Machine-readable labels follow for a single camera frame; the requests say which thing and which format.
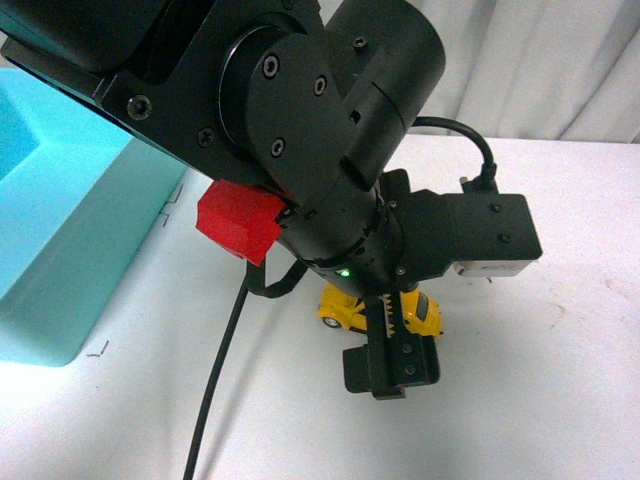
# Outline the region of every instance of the cable plug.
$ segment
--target cable plug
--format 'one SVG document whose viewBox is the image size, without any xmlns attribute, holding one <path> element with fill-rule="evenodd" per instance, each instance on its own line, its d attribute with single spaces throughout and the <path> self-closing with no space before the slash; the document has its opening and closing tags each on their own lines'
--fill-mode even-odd
<svg viewBox="0 0 640 480">
<path fill-rule="evenodd" d="M 464 193 L 498 193 L 498 184 L 496 183 L 496 172 L 498 165 L 492 163 L 482 165 L 480 175 L 473 180 L 469 180 L 467 177 L 460 179 L 460 185 L 462 185 L 462 191 Z"/>
</svg>

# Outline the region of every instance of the toy car wheel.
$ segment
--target toy car wheel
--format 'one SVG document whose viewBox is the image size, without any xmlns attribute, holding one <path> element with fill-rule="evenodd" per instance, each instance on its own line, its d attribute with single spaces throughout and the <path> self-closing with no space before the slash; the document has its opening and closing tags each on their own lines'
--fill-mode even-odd
<svg viewBox="0 0 640 480">
<path fill-rule="evenodd" d="M 322 323 L 324 323 L 329 328 L 342 328 L 342 325 L 340 325 L 340 322 L 337 321 L 335 318 L 322 317 Z"/>
</svg>

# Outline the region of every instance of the red 3d printed part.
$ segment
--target red 3d printed part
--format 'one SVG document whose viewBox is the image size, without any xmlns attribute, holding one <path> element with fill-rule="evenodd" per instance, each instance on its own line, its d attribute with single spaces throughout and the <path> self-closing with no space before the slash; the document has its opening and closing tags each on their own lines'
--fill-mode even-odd
<svg viewBox="0 0 640 480">
<path fill-rule="evenodd" d="M 275 219 L 284 206 L 260 188 L 217 180 L 198 202 L 196 228 L 236 257 L 259 266 L 280 236 L 282 228 Z"/>
</svg>

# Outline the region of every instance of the black cable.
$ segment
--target black cable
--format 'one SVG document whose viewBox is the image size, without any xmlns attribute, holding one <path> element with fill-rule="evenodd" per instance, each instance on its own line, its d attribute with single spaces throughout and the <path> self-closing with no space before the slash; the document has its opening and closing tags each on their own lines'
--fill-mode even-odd
<svg viewBox="0 0 640 480">
<path fill-rule="evenodd" d="M 280 298 L 293 291 L 302 280 L 307 268 L 301 260 L 296 260 L 281 280 L 267 287 L 265 286 L 266 260 L 259 267 L 247 262 L 247 288 L 259 297 Z"/>
<path fill-rule="evenodd" d="M 467 137 L 480 149 L 484 160 L 480 176 L 475 178 L 472 182 L 474 188 L 481 191 L 498 190 L 495 182 L 498 166 L 493 159 L 491 147 L 489 147 L 489 144 L 484 137 L 473 128 L 465 125 L 464 123 L 457 122 L 456 120 L 441 117 L 418 117 L 416 118 L 416 121 L 413 122 L 412 126 L 446 128 L 447 130 L 453 130 L 454 132 L 458 132 Z"/>
<path fill-rule="evenodd" d="M 236 297 L 236 303 L 233 305 L 231 316 L 229 317 L 229 323 L 227 329 L 224 332 L 222 341 L 220 342 L 220 349 L 216 355 L 216 361 L 211 369 L 209 375 L 209 381 L 207 382 L 207 388 L 204 391 L 204 397 L 202 398 L 202 404 L 200 405 L 200 413 L 198 413 L 198 420 L 196 421 L 196 427 L 193 431 L 193 439 L 191 440 L 191 448 L 189 450 L 189 458 L 187 459 L 187 465 L 184 469 L 183 480 L 192 480 L 196 470 L 196 463 L 198 462 L 198 453 L 200 452 L 200 445 L 202 444 L 202 436 L 204 434 L 204 428 L 207 424 L 207 417 L 209 416 L 209 409 L 211 408 L 211 401 L 213 400 L 213 393 L 216 390 L 218 379 L 220 378 L 220 372 L 222 371 L 222 365 L 227 357 L 229 351 L 229 345 L 233 338 L 233 333 L 238 325 L 240 314 L 242 313 L 242 307 L 247 299 L 249 289 L 247 288 L 247 279 L 242 282 L 238 296 Z"/>
</svg>

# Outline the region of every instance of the white backdrop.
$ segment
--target white backdrop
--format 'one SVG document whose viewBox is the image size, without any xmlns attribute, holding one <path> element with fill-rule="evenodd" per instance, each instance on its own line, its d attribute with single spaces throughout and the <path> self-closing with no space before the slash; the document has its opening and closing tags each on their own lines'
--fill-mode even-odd
<svg viewBox="0 0 640 480">
<path fill-rule="evenodd" d="M 319 1 L 325 21 L 341 3 Z M 639 0 L 411 3 L 447 53 L 424 114 L 489 137 L 640 143 Z"/>
<path fill-rule="evenodd" d="M 4 41 L 7 39 L 7 36 L 0 32 L 0 45 L 2 45 L 4 43 Z M 0 68 L 2 67 L 9 67 L 11 66 L 9 64 L 9 62 L 7 62 L 1 55 L 0 55 Z"/>
</svg>

